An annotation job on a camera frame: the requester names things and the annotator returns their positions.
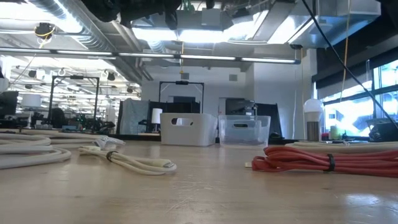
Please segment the clear plastic bin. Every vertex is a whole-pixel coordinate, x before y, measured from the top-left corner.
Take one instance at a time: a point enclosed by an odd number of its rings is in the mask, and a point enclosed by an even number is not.
[[[219,115],[220,144],[268,146],[270,116]]]

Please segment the bin handle hole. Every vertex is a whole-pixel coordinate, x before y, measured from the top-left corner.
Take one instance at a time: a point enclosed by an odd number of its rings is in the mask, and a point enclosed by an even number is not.
[[[190,118],[173,118],[172,125],[175,126],[192,126],[193,120]]]

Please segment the yellow cord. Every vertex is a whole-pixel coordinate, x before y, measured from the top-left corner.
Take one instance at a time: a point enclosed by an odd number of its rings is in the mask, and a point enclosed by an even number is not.
[[[344,65],[347,66],[347,55],[348,55],[348,29],[349,29],[349,20],[351,18],[351,0],[349,0],[348,3],[348,18],[347,18],[347,28],[346,28],[346,48],[345,48],[345,52],[344,52]],[[341,103],[341,99],[343,98],[343,91],[344,91],[344,84],[346,81],[346,74],[347,71],[344,69],[343,71],[343,84],[341,85],[341,93],[340,93],[340,103]]]

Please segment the black cable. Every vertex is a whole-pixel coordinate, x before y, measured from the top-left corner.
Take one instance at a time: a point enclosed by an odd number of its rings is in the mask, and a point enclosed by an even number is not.
[[[319,32],[321,33],[323,39],[327,42],[327,44],[329,45],[329,47],[333,50],[333,52],[335,53],[338,61],[340,62],[340,64],[344,67],[344,69],[348,72],[349,75],[351,75],[351,78],[358,83],[363,90],[365,90],[365,92],[372,98],[373,102],[378,105],[378,107],[380,107],[381,111],[384,113],[384,115],[390,120],[390,122],[396,127],[396,129],[398,130],[398,125],[397,123],[391,118],[391,116],[387,113],[387,111],[384,110],[384,108],[381,106],[381,104],[375,99],[375,97],[372,95],[371,92],[369,92],[369,90],[367,90],[365,88],[365,86],[362,85],[362,83],[355,77],[355,75],[352,73],[352,71],[350,69],[348,69],[348,67],[344,64],[343,60],[340,58],[340,56],[338,55],[336,49],[332,46],[332,44],[330,43],[329,39],[326,37],[325,33],[323,33],[317,19],[315,18],[314,14],[312,13],[310,7],[308,6],[308,4],[305,2],[305,0],[302,0],[302,2],[304,3],[305,8],[307,8],[308,13],[310,14],[312,20],[314,21],[316,27],[318,28]]]

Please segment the black frame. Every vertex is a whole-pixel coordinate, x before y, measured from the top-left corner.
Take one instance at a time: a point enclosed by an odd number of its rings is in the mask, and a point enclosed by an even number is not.
[[[159,82],[159,97],[158,97],[158,101],[160,102],[160,97],[162,96],[162,84],[163,83],[173,83],[176,85],[189,85],[189,84],[193,84],[193,85],[201,85],[201,113],[203,113],[203,100],[205,98],[205,84],[204,83],[198,83],[198,82],[186,82],[186,84],[178,84],[177,82],[164,82],[164,81],[160,81]]]
[[[97,116],[97,107],[98,107],[98,91],[100,89],[100,78],[99,77],[79,77],[76,78],[75,75],[65,75],[65,76],[60,76],[60,75],[56,75],[52,77],[52,81],[51,81],[51,92],[50,92],[50,104],[49,104],[49,115],[47,117],[48,119],[48,123],[51,123],[51,118],[52,118],[52,99],[54,97],[54,88],[55,88],[55,79],[57,78],[61,78],[61,79],[65,79],[65,78],[70,78],[70,79],[95,79],[97,81],[97,86],[96,86],[96,91],[95,91],[95,105],[94,105],[94,126],[96,125],[96,116]]]

